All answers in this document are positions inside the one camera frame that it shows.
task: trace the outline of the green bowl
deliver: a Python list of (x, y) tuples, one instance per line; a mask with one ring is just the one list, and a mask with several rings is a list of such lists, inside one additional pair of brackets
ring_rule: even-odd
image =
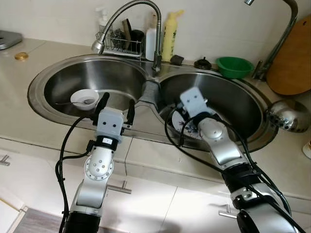
[(216, 63), (219, 72), (229, 79), (242, 79), (254, 70), (252, 63), (239, 57), (220, 57)]

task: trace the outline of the white bowl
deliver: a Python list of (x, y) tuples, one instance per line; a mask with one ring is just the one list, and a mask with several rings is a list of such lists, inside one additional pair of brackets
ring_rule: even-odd
[[(94, 99), (93, 103), (85, 104), (83, 101)], [(76, 91), (70, 97), (70, 102), (78, 109), (83, 111), (88, 111), (96, 107), (97, 101), (99, 99), (99, 95), (96, 91), (92, 89), (82, 89)]]

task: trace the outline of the white wall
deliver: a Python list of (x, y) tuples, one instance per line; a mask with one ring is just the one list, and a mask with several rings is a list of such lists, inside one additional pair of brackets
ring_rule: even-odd
[[(296, 0), (299, 17), (311, 13), (310, 0)], [(24, 37), (91, 45), (97, 30), (94, 8), (105, 5), (112, 15), (128, 0), (0, 0), (0, 29)], [(162, 12), (184, 9), (179, 19), (174, 53), (186, 60), (206, 56), (239, 56), (256, 63), (264, 58), (286, 27), (290, 10), (281, 0), (154, 0)], [(132, 28), (146, 28), (149, 6), (136, 6), (121, 15)]]

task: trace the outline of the wire basket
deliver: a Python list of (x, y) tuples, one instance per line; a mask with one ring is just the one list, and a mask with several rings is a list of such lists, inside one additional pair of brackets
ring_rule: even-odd
[[(97, 40), (100, 38), (100, 36), (101, 36), (100, 32), (96, 33)], [(136, 57), (139, 60), (141, 60), (143, 53), (143, 42), (112, 38), (106, 36), (104, 40), (103, 53)]]

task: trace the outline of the sink basin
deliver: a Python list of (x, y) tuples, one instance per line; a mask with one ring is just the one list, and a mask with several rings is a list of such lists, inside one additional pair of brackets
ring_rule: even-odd
[[(208, 107), (232, 124), (243, 138), (247, 138), (250, 149), (254, 149), (253, 142), (266, 137), (269, 131), (271, 135), (276, 134), (276, 129), (265, 120), (263, 114), (269, 102), (242, 81), (227, 80), (212, 73), (182, 72), (164, 77), (160, 86), (162, 102), (158, 106), (158, 112), (163, 120), (174, 107), (180, 94), (197, 86), (203, 97), (208, 100)], [(233, 132), (229, 132), (229, 136), (237, 141)]]
[[(180, 93), (192, 86), (199, 87), (208, 106), (247, 138), (250, 151), (266, 146), (275, 137), (277, 128), (263, 114), (271, 103), (256, 88), (243, 80), (226, 80), (219, 73), (188, 66), (162, 64), (161, 72), (155, 74), (152, 63), (147, 61), (102, 55), (73, 57), (40, 72), (29, 86), (28, 102), (42, 117), (71, 125), (78, 116), (88, 116), (91, 111), (55, 103), (69, 101), (80, 89), (94, 89), (100, 96), (109, 92), (107, 105), (125, 114), (129, 100), (136, 102), (133, 126), (123, 135), (169, 143), (164, 120), (174, 102), (179, 101)], [(88, 118), (78, 127), (95, 128)], [(169, 131), (172, 137), (179, 137), (173, 127), (169, 126)], [(232, 132), (229, 136), (236, 141)], [(190, 137), (185, 137), (185, 146), (208, 150), (204, 141)]]
[(51, 114), (80, 117), (93, 112), (79, 110), (72, 104), (55, 104), (70, 102), (71, 95), (81, 89), (96, 90), (100, 98), (109, 92), (107, 106), (126, 110), (130, 99), (137, 102), (141, 97), (146, 77), (142, 68), (118, 58), (73, 57), (39, 73), (30, 85), (28, 98), (35, 111), (47, 118)]

